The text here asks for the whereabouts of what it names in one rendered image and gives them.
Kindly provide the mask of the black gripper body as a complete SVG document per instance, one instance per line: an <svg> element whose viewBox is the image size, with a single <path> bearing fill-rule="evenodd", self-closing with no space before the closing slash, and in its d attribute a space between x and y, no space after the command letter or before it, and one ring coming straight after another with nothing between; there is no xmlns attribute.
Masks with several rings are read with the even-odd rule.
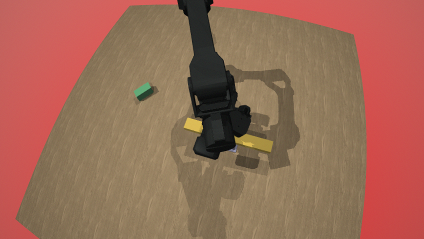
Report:
<svg viewBox="0 0 424 239"><path fill-rule="evenodd" d="M230 100L230 92L227 90L227 100ZM219 158L220 152L208 152L206 151L205 138L198 136L193 146L193 151L196 155L216 160Z"/></svg>

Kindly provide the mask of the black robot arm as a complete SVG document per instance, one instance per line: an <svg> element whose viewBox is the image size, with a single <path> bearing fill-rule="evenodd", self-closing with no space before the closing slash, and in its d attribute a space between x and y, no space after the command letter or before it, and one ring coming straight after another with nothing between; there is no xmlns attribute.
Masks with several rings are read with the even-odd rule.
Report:
<svg viewBox="0 0 424 239"><path fill-rule="evenodd" d="M214 0L177 0L188 17L194 56L187 83L195 118L202 126L207 152L219 153L236 146L235 136L244 136L251 124L251 107L235 106L234 76L215 51L208 13ZM230 99L227 99L229 90ZM199 101L196 105L195 95Z"/></svg>

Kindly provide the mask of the yellow bar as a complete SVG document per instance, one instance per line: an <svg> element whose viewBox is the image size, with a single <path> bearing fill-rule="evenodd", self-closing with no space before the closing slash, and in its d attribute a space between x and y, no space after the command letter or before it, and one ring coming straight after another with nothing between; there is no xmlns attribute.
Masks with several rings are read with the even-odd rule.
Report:
<svg viewBox="0 0 424 239"><path fill-rule="evenodd" d="M201 135L203 130L202 121L195 120L192 118L187 118L184 125L185 125L184 129L186 131L190 131L190 132ZM234 137L235 137L236 145L250 148L257 151L261 151L268 154L270 154L270 152L272 151L273 141L271 140L263 139L263 138L253 136L250 134L245 134L240 138L237 138L236 136Z"/></svg>

